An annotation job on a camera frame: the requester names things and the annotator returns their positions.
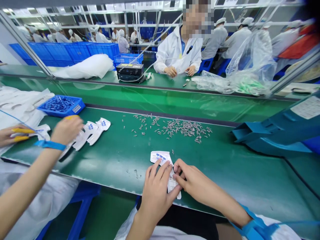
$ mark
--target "hand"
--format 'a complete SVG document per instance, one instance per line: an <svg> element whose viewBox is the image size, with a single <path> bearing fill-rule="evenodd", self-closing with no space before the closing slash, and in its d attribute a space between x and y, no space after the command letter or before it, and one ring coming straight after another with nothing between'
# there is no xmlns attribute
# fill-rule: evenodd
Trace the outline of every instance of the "hand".
<svg viewBox="0 0 320 240"><path fill-rule="evenodd" d="M177 71L176 69L173 67L173 66L170 66L170 67L166 67L164 69L164 73L166 73L168 76L174 78L177 76Z"/></svg>
<svg viewBox="0 0 320 240"><path fill-rule="evenodd" d="M161 159L147 169L141 206L137 213L144 223L151 224L152 227L155 227L166 214L181 190L181 187L177 185L170 193L167 193L172 165L167 161L157 172L160 162Z"/></svg>
<svg viewBox="0 0 320 240"><path fill-rule="evenodd" d="M82 128L83 120L78 115L68 116L58 122L53 130L51 141L67 145L76 138Z"/></svg>
<svg viewBox="0 0 320 240"><path fill-rule="evenodd" d="M33 130L20 124L13 127L5 128L0 130L0 147L4 147L15 142L20 142L29 139L28 136L16 136L11 137L14 133L34 133Z"/></svg>
<svg viewBox="0 0 320 240"><path fill-rule="evenodd" d="M192 77L192 76L195 74L195 72L194 72L195 69L196 69L196 66L192 65L192 66L188 67L188 68L185 70L185 72L188 71L187 74L188 74L190 77Z"/></svg>

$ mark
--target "sticker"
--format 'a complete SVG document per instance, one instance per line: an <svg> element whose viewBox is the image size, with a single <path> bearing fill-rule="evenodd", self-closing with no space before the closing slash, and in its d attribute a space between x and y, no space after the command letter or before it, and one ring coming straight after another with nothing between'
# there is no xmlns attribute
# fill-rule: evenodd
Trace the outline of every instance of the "sticker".
<svg viewBox="0 0 320 240"><path fill-rule="evenodd" d="M320 99L312 96L293 106L290 110L304 119L311 119L320 115Z"/></svg>
<svg viewBox="0 0 320 240"><path fill-rule="evenodd" d="M74 109L72 109L72 111L73 111L74 113L76 113L76 112L78 112L80 109L81 109L81 107L80 107L80 105L78 104L77 106L75 106Z"/></svg>

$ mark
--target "blue plastic crate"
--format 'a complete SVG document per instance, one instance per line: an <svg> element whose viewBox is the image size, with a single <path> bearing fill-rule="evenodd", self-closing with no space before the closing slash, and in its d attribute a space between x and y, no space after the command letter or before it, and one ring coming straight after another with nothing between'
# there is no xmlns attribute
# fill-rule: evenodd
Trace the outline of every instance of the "blue plastic crate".
<svg viewBox="0 0 320 240"><path fill-rule="evenodd" d="M32 59L23 59L26 64L30 65L30 66L36 66L37 64L32 60Z"/></svg>
<svg viewBox="0 0 320 240"><path fill-rule="evenodd" d="M22 58L22 59L30 59L31 57L26 53L25 50L20 46L19 43L9 44L10 47Z"/></svg>
<svg viewBox="0 0 320 240"><path fill-rule="evenodd" d="M119 45L117 43L94 43L87 45L90 55L107 54L109 58L113 59L114 56L120 54Z"/></svg>
<svg viewBox="0 0 320 240"><path fill-rule="evenodd" d="M132 53L121 53L113 58L113 61L116 63L131 63L139 54ZM141 64L143 60L143 55L141 55L134 63Z"/></svg>
<svg viewBox="0 0 320 240"><path fill-rule="evenodd" d="M65 45L72 43L46 43L45 47L51 54L54 60L72 61Z"/></svg>
<svg viewBox="0 0 320 240"><path fill-rule="evenodd" d="M71 59L74 61L83 61L90 57L89 50L86 44L67 44L65 45Z"/></svg>
<svg viewBox="0 0 320 240"><path fill-rule="evenodd" d="M52 110L49 110L49 109L46 108L47 103L51 102L52 100L54 100L54 101L58 101L59 99L61 100L62 97L73 100L74 104L64 112L60 112L60 111L57 111L57 110L56 111L52 111ZM50 98L45 103L41 104L37 109L45 112L49 116L64 118L66 116L79 114L85 108L85 106L86 105L84 105L84 103L82 101L82 98L69 97L69 96L63 96L63 95L55 95L53 98Z"/></svg>
<svg viewBox="0 0 320 240"><path fill-rule="evenodd" d="M38 55L41 60L53 60L53 57L45 47L47 43L28 43L32 50Z"/></svg>

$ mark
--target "plastic bag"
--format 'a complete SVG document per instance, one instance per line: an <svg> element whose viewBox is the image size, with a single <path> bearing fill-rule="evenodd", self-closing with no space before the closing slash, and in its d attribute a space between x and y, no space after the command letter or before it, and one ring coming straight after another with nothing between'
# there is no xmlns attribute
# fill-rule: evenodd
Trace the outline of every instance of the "plastic bag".
<svg viewBox="0 0 320 240"><path fill-rule="evenodd" d="M71 67L58 70L53 75L59 78L72 79L103 78L108 71L113 69L113 60L107 54L95 54Z"/></svg>
<svg viewBox="0 0 320 240"><path fill-rule="evenodd" d="M272 58L269 33L265 30L253 32L248 37L226 68L226 78L202 71L197 82L198 89L208 89L223 94L233 92L260 95L268 94L275 75L276 62Z"/></svg>

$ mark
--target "clear plastic sheet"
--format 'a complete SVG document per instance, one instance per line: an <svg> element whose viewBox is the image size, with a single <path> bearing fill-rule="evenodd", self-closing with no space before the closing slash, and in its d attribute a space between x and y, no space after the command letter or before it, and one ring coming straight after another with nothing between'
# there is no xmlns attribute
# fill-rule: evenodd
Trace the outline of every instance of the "clear plastic sheet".
<svg viewBox="0 0 320 240"><path fill-rule="evenodd" d="M233 92L250 95L268 94L275 75L276 62L272 58L269 33L258 30L251 34L231 59L226 78L202 71L193 77L198 89L213 90L223 94Z"/></svg>

